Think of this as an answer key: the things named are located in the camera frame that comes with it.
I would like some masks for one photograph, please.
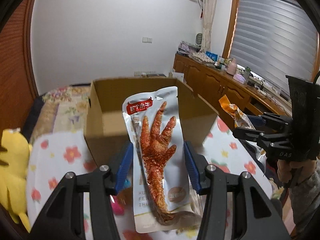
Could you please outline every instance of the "white wall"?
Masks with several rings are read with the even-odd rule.
[[[226,42],[232,0],[217,0],[211,31],[211,52],[222,55]]]
[[[197,0],[36,0],[32,63],[39,93],[92,79],[168,72],[202,31]],[[153,43],[142,43],[142,37]]]

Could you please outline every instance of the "box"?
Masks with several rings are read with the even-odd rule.
[[[181,82],[185,82],[184,80],[184,73],[180,72],[169,72],[169,78],[176,78],[180,80]]]
[[[212,59],[213,61],[217,61],[218,60],[218,55],[217,54],[214,54],[210,51],[207,51],[205,53],[210,59]]]
[[[175,78],[117,78],[95,80],[91,84],[84,138],[98,166],[107,164],[129,140],[122,115],[124,100],[134,94],[178,87],[179,117],[184,140],[202,144],[218,112],[200,95]]]

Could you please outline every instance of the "red logo label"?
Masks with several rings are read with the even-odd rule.
[[[127,113],[134,114],[136,112],[146,111],[148,107],[152,106],[151,97],[146,101],[136,102],[134,104],[127,105]]]

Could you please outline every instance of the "curtain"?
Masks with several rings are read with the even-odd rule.
[[[239,0],[230,57],[289,93],[285,75],[310,80],[317,41],[295,0]]]
[[[206,52],[211,48],[211,29],[217,0],[203,0],[203,31],[201,50]]]

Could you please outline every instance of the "stuffed toy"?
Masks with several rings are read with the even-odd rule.
[[[27,231],[30,231],[26,215],[26,174],[32,146],[19,129],[6,129],[1,138],[0,151],[0,204],[18,224],[19,218]]]

